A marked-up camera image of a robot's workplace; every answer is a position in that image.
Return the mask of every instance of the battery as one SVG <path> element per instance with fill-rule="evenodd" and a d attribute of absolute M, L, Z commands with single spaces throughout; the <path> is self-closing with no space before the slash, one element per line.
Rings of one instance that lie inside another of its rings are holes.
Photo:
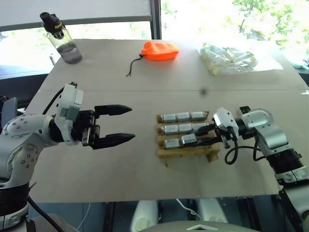
<path fill-rule="evenodd" d="M 164 131 L 164 134 L 169 135 L 169 134 L 178 134 L 178 125 L 167 125 L 162 128 Z"/>
<path fill-rule="evenodd" d="M 179 124 L 179 133 L 191 133 L 192 132 L 192 125 L 191 123 L 186 124 Z"/>
<path fill-rule="evenodd" d="M 195 143 L 197 141 L 197 137 L 195 134 L 188 134 L 182 136 L 182 144 L 185 146 L 187 144 Z"/>
<path fill-rule="evenodd" d="M 165 149 L 173 149 L 181 147 L 179 139 L 166 139 L 164 141 Z"/>
<path fill-rule="evenodd" d="M 204 112 L 192 112 L 191 113 L 191 120 L 192 121 L 201 121 L 205 119 Z"/>
<path fill-rule="evenodd" d="M 189 112 L 184 113 L 177 113 L 177 121 L 178 122 L 185 122 L 190 120 L 190 114 Z"/>
<path fill-rule="evenodd" d="M 196 130 L 200 129 L 201 127 L 204 127 L 204 126 L 206 126 L 206 123 L 194 123 L 192 125 L 192 128 L 193 128 L 194 131 L 196 131 Z"/>
<path fill-rule="evenodd" d="M 176 114 L 161 115 L 161 118 L 165 123 L 176 122 Z"/>

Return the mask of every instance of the water bottle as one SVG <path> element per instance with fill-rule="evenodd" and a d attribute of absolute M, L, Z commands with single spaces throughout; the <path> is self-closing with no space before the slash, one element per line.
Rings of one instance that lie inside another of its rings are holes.
<path fill-rule="evenodd" d="M 83 57 L 60 19 L 55 14 L 47 12 L 41 13 L 40 18 L 43 20 L 42 26 L 47 31 L 47 38 L 64 61 L 68 64 L 76 64 L 81 61 Z"/>

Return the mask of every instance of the drawstring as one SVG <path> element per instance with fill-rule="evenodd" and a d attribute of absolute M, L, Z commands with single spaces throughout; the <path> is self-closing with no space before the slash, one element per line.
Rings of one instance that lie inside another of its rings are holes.
<path fill-rule="evenodd" d="M 131 64 L 130 64 L 130 71 L 129 71 L 129 73 L 128 73 L 126 76 L 131 76 L 131 71 L 132 71 L 133 62 L 136 61 L 136 60 L 141 60 L 142 58 L 143 58 L 143 55 L 140 54 L 140 58 L 135 59 L 135 60 L 133 60 L 133 61 L 131 62 Z"/>

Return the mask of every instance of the plastic bag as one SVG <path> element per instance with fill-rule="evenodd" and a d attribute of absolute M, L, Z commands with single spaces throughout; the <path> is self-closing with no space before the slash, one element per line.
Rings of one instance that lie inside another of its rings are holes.
<path fill-rule="evenodd" d="M 272 69 L 283 69 L 270 55 L 251 48 L 216 46 L 204 43 L 199 49 L 202 60 L 213 75 L 233 75 Z"/>

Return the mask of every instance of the table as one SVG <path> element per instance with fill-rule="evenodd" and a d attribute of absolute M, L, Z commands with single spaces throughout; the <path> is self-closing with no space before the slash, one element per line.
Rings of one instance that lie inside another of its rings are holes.
<path fill-rule="evenodd" d="M 213 77 L 194 48 L 175 42 L 181 53 L 174 62 L 155 68 L 145 60 L 139 61 L 133 66 L 132 76 L 125 77 L 134 50 L 138 55 L 143 43 L 77 41 L 84 52 L 83 61 L 67 65 L 60 60 L 46 78 L 27 113 L 42 113 L 56 90 L 76 81 L 85 90 L 83 110 L 100 104 L 133 108 L 124 115 L 102 116 L 98 121 L 101 136 L 127 132 L 136 137 L 96 151 L 65 144 L 44 149 L 32 179 L 38 182 L 30 193 L 35 201 L 110 202 L 278 193 L 280 186 L 268 162 L 254 162 L 252 150 L 239 151 L 234 165 L 224 163 L 226 150 L 222 147 L 215 162 L 208 163 L 205 157 L 169 159 L 166 167 L 156 157 L 155 115 L 159 113 L 209 110 L 214 114 L 225 107 L 237 116 L 239 106 L 266 108 L 303 155 L 303 163 L 309 165 L 309 90 L 285 58 L 274 56 L 284 71 Z M 117 55 L 120 50 L 128 55 Z M 200 92 L 203 87 L 208 90 L 206 95 Z M 49 113 L 55 112 L 52 107 Z M 253 140 L 240 144 L 253 145 Z"/>

